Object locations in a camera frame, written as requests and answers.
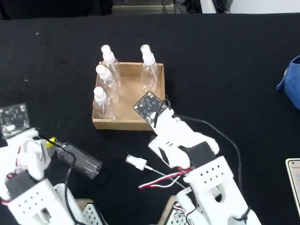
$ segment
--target black table surface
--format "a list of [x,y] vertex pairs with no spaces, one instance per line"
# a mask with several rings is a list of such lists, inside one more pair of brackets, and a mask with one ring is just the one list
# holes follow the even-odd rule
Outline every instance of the black table surface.
[[[241,151],[243,192],[262,224],[299,223],[285,160],[298,158],[300,114],[276,92],[299,54],[299,14],[147,15],[0,21],[0,105],[26,102],[30,123],[104,163],[90,181],[77,172],[69,187],[93,199],[107,222],[157,223],[180,188],[138,190],[158,176],[125,163],[127,154],[170,173],[147,148],[153,132],[97,131],[91,121],[95,66],[109,44],[120,61],[140,62],[149,44],[165,65],[165,89],[177,114],[212,123]],[[237,175],[233,147],[205,125]],[[53,158],[46,176],[64,181],[68,167]],[[0,206],[2,224],[14,224]]]

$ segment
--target wire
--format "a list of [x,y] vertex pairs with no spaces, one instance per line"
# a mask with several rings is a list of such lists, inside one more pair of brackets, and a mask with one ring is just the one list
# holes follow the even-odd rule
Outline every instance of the wire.
[[166,14],[169,14],[168,11],[166,10],[165,6],[170,2],[170,0],[168,0],[165,4],[163,3],[163,12],[166,13]]
[[173,0],[173,5],[174,5],[174,14],[176,14],[176,0]]
[[[156,169],[153,169],[152,167],[150,167],[150,166],[148,166],[148,165],[146,165],[145,168],[148,169],[148,170],[152,170],[153,172],[156,172],[156,173],[158,173],[159,175],[166,176],[166,174],[164,174],[164,173],[162,173],[162,172],[160,172],[160,171],[158,171],[158,170],[156,170]],[[179,185],[180,187],[182,187],[183,189],[186,189],[186,187],[183,186],[183,185],[182,185],[181,183],[179,183],[178,181],[176,181],[175,183],[178,184],[178,185]]]
[[151,188],[169,188],[171,187],[178,179],[180,178],[180,176],[176,177],[176,179],[168,185],[159,185],[159,184],[154,184],[154,185],[150,185]]
[[160,114],[161,108],[162,108],[162,106],[163,106],[166,102],[168,103],[169,110],[171,110],[171,102],[170,102],[169,99],[165,98],[164,100],[162,100],[162,101],[160,102],[159,107],[158,107],[157,110],[156,110],[156,113],[155,113],[155,116],[154,116],[154,120],[153,120],[153,122],[154,122],[154,128],[156,128],[156,124],[157,124],[157,122],[158,122],[158,116],[159,116],[159,114]]
[[174,2],[174,6],[176,6],[177,9],[179,9],[180,13],[183,13],[183,11],[181,10],[181,8],[177,5],[177,1]]
[[161,182],[161,181],[163,181],[163,180],[169,179],[169,178],[171,178],[171,177],[177,177],[177,176],[184,175],[184,174],[186,174],[186,173],[189,172],[189,171],[190,171],[190,168],[189,168],[189,169],[186,169],[186,170],[184,170],[184,171],[181,171],[181,172],[171,173],[171,174],[169,174],[169,175],[167,175],[167,176],[158,178],[158,179],[156,179],[156,180],[154,180],[154,181],[151,181],[151,182],[142,184],[142,185],[139,186],[139,189],[141,190],[141,189],[144,189],[144,188],[149,188],[151,185],[154,185],[154,184],[156,184],[156,183],[158,183],[158,182]]
[[163,6],[163,13],[167,13],[167,12],[166,12],[166,9],[165,9],[165,7],[164,7],[164,0],[161,0],[161,5]]
[[208,126],[210,126],[210,128],[212,128],[213,130],[215,130],[217,133],[219,133],[221,136],[223,136],[227,141],[229,141],[234,149],[236,150],[236,154],[237,154],[237,158],[238,158],[238,185],[240,188],[240,192],[243,194],[243,188],[242,188],[242,161],[241,161],[241,157],[240,157],[240,150],[238,148],[238,146],[229,138],[227,137],[225,134],[223,134],[221,131],[219,131],[217,128],[215,128],[213,125],[211,125],[209,122],[206,122],[204,120],[200,120],[200,119],[196,119],[193,117],[188,117],[188,116],[181,116],[181,115],[174,115],[176,117],[182,118],[184,120],[190,120],[190,121],[194,121],[194,122],[198,122],[198,123],[204,123]]
[[190,211],[190,212],[188,212],[188,213],[186,214],[186,222],[188,223],[188,225],[191,225],[191,223],[190,223],[189,220],[188,220],[188,216],[189,216],[191,213],[195,212],[196,209],[197,209],[197,207],[195,207],[192,211]]
[[69,153],[69,154],[73,157],[73,162],[72,162],[72,164],[71,164],[69,170],[67,171],[67,175],[66,175],[66,179],[65,179],[65,191],[64,191],[64,194],[65,194],[65,202],[66,202],[67,210],[68,210],[68,212],[69,212],[71,218],[72,218],[73,221],[75,222],[75,224],[76,224],[76,225],[86,225],[86,224],[84,224],[84,223],[79,222],[78,220],[76,220],[76,218],[75,218],[75,216],[74,216],[74,214],[73,214],[73,212],[72,212],[72,210],[71,210],[71,207],[70,207],[70,205],[69,205],[69,201],[68,201],[68,179],[69,179],[69,177],[70,177],[70,173],[71,173],[72,169],[74,168],[74,165],[75,165],[75,162],[76,162],[76,156],[75,156],[75,154],[72,153],[72,152],[70,152],[69,150],[67,150],[67,149],[65,149],[65,148],[63,148],[63,147],[61,147],[61,146],[58,145],[57,143],[50,141],[48,138],[46,138],[46,137],[44,137],[44,136],[42,136],[42,135],[39,135],[39,136],[40,136],[41,138],[45,139],[46,141],[48,141],[50,144],[52,144],[52,145],[54,145],[54,146],[56,146],[56,147],[58,147],[58,148],[60,148],[60,149],[62,149],[62,150],[64,150],[64,151],[66,151],[67,153]]

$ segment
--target white spray nozzle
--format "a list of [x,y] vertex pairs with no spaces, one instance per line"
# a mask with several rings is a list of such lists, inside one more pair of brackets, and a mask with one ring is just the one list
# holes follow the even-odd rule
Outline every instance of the white spray nozzle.
[[126,160],[127,163],[134,165],[139,170],[144,170],[147,160],[143,158],[137,158],[132,155],[128,155]]
[[103,88],[96,87],[94,89],[94,98],[95,98],[95,101],[99,104],[103,104],[107,101],[107,95],[104,92]]
[[115,61],[115,57],[111,48],[108,45],[104,45],[101,47],[103,60],[107,64],[112,64]]
[[155,63],[155,58],[153,53],[151,52],[149,45],[142,45],[141,52],[142,52],[142,59],[144,60],[144,63],[147,66],[151,66],[153,63]]
[[98,65],[96,67],[96,72],[99,74],[100,78],[104,81],[108,81],[112,78],[112,73],[103,65]]

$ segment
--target cardboard box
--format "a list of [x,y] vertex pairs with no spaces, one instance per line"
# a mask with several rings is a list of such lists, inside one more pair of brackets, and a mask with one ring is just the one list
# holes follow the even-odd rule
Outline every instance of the cardboard box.
[[[142,63],[120,62],[122,84],[119,89],[119,102],[114,105],[116,119],[99,119],[93,110],[92,120],[96,129],[108,130],[152,130],[151,126],[133,109],[134,104],[145,94],[140,83]],[[158,63],[159,84],[154,94],[165,98],[164,65]]]

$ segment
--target clear plastic bottle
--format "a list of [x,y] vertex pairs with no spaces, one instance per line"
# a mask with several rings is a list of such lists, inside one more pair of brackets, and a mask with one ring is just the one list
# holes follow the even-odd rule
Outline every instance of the clear plastic bottle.
[[114,56],[111,48],[108,45],[101,47],[103,61],[101,62],[117,79],[118,86],[121,86],[121,76],[119,71],[119,61]]
[[112,102],[116,104],[119,101],[118,85],[116,78],[112,75],[111,71],[103,65],[96,67],[100,79],[98,79],[97,86],[104,89],[107,95],[112,99]]
[[94,89],[93,108],[100,119],[116,119],[113,113],[113,103],[101,87]]
[[154,55],[151,52],[149,45],[143,45],[141,51],[144,60],[141,74],[142,88],[146,92],[149,90],[155,92],[159,80],[158,64],[155,62]]

